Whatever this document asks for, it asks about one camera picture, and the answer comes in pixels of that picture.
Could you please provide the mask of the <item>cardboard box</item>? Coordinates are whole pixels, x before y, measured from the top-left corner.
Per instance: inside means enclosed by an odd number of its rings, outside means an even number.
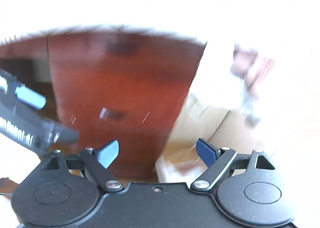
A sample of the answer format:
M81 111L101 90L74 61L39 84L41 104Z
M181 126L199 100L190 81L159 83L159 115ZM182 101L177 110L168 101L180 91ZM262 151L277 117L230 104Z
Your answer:
M253 149L251 129L243 115L216 105L204 105L189 94L168 143L155 163L159 182L189 185L207 169L196 153L199 138L218 148L231 147L238 153L251 153Z

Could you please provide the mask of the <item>dark red wooden cabinet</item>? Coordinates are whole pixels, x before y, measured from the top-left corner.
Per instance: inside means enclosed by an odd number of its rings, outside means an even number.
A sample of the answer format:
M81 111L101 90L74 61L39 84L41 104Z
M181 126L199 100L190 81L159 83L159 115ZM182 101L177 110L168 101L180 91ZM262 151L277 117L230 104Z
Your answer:
M81 32L1 44L2 59L47 59L59 120L79 130L73 151L112 139L117 177L151 176L205 44L168 36Z

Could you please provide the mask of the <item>patterned white tablecloth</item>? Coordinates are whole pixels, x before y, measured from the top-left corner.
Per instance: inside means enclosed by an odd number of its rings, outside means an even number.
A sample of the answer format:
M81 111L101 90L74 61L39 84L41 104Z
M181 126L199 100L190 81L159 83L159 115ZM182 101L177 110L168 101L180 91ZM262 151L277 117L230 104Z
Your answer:
M319 0L1 0L2 45L85 30L201 43L222 30L244 42L318 26Z

